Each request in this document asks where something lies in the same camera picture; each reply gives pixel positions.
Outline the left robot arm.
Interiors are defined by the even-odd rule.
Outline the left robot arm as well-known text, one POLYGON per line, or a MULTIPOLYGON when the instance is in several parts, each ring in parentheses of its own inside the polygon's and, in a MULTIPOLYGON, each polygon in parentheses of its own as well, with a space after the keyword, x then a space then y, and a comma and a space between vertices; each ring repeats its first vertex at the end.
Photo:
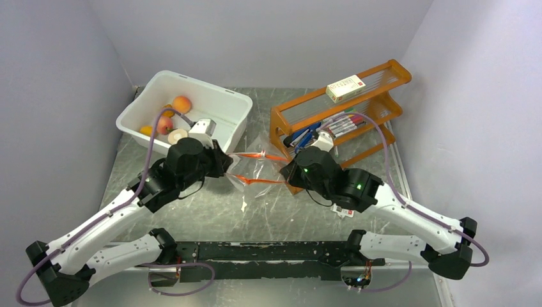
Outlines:
POLYGON ((70 233, 49 243, 36 241, 26 248, 33 270, 53 306, 76 301, 98 281, 138 265, 178 264, 176 241, 164 228, 141 238, 106 249, 119 233, 165 205, 206 178, 223 177, 233 158, 218 142, 202 143, 183 138, 171 146, 165 158, 147 162, 143 171, 108 206, 70 233))

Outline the red peach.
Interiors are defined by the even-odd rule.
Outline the red peach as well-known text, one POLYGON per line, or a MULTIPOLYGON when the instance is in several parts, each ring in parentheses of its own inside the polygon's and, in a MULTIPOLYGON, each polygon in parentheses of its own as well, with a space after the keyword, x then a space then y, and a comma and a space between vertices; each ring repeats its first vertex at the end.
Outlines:
POLYGON ((168 135, 174 130, 174 124, 170 117, 161 116, 157 122, 157 133, 161 135, 168 135))

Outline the orange peach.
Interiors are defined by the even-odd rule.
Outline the orange peach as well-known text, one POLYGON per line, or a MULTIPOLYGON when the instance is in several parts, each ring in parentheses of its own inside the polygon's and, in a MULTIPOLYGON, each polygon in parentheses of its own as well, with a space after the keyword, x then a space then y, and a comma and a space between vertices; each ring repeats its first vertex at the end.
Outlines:
POLYGON ((177 96, 171 103, 173 109, 176 111, 187 114, 192 109, 192 102, 188 97, 177 96))

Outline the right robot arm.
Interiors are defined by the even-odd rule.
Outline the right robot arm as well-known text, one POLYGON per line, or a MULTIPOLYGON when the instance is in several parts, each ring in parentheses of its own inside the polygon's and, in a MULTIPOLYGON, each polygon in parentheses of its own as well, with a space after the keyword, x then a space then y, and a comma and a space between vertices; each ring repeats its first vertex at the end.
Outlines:
POLYGON ((380 177, 359 168, 342 168, 326 151, 310 146, 280 174, 288 185, 312 191, 342 209, 370 214, 401 227, 408 235, 382 235, 355 230, 345 247, 354 265, 388 258, 426 264, 444 278, 460 280, 473 266, 469 237, 476 220, 454 219, 408 200, 380 177))

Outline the clear zip top bag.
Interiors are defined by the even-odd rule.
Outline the clear zip top bag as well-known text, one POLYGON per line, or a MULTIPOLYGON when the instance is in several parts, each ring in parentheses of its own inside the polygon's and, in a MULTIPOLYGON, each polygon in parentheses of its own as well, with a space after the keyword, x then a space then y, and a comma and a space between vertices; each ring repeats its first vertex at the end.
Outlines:
POLYGON ((275 186, 285 184, 279 171, 290 160, 265 134, 259 134, 245 150, 232 152, 229 157, 233 162, 226 177, 247 203, 266 195, 275 186))

